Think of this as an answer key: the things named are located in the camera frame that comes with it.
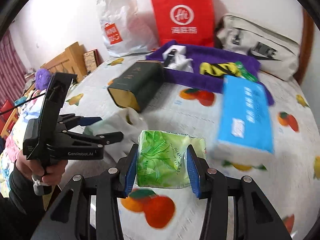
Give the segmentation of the person's left hand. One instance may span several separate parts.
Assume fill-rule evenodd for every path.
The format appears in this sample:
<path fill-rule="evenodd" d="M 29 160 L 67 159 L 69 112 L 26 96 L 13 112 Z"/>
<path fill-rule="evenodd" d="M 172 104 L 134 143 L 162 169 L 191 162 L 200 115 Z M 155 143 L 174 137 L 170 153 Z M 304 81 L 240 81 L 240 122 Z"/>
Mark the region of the person's left hand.
<path fill-rule="evenodd" d="M 67 164 L 68 160 L 60 160 L 44 170 L 38 160 L 27 160 L 23 152 L 20 151 L 15 165 L 25 178 L 31 180 L 32 175 L 37 175 L 46 185 L 55 186 L 60 183 Z"/>

